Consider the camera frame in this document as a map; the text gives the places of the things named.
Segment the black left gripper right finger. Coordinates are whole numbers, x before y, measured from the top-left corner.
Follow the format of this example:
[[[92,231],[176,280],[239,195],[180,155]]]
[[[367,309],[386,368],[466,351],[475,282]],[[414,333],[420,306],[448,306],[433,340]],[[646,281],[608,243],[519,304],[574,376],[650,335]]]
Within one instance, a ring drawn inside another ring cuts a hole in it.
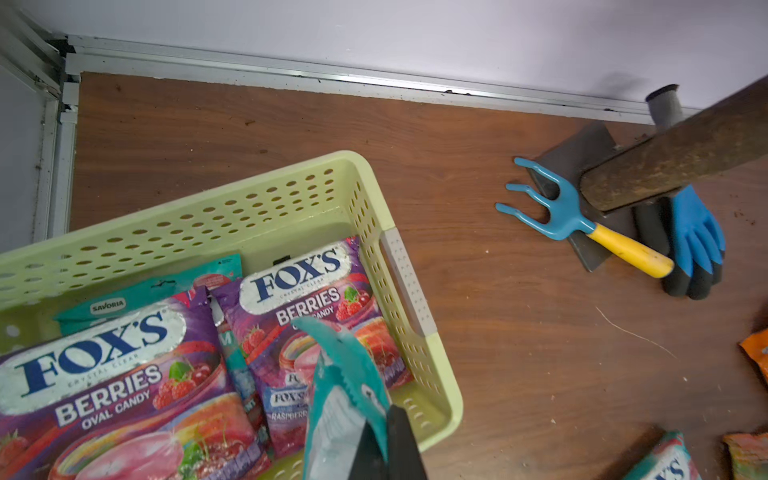
[[[406,411],[392,405],[387,413],[389,480],[427,480],[426,470]]]

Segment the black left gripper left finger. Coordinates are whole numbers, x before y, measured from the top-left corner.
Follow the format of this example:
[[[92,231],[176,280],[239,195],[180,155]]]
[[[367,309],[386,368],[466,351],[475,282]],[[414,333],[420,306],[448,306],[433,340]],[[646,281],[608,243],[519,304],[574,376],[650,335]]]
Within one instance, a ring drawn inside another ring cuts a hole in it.
[[[348,480],[387,480],[388,465],[378,444],[375,432],[366,424],[353,458]]]

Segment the green mint blossom candy bag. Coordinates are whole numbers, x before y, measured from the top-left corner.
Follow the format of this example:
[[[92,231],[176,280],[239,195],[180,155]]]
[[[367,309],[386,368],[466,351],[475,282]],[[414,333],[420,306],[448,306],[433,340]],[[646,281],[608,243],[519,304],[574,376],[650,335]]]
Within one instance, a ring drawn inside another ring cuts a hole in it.
[[[387,462],[391,400],[366,348],[350,330],[315,317],[299,317],[292,325],[320,347],[311,385],[303,477],[347,479],[366,424],[372,426]]]

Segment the purple Fox's berries candy bag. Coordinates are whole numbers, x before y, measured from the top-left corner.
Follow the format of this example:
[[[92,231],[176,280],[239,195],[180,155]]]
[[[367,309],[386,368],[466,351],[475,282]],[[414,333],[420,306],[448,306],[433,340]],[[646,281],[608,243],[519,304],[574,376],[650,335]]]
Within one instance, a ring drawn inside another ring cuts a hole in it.
[[[315,317],[344,327],[362,343],[390,390],[413,375],[390,334],[360,257],[357,236],[332,242],[217,288],[229,325],[262,402],[277,458],[303,449],[309,396],[320,347],[292,326]]]

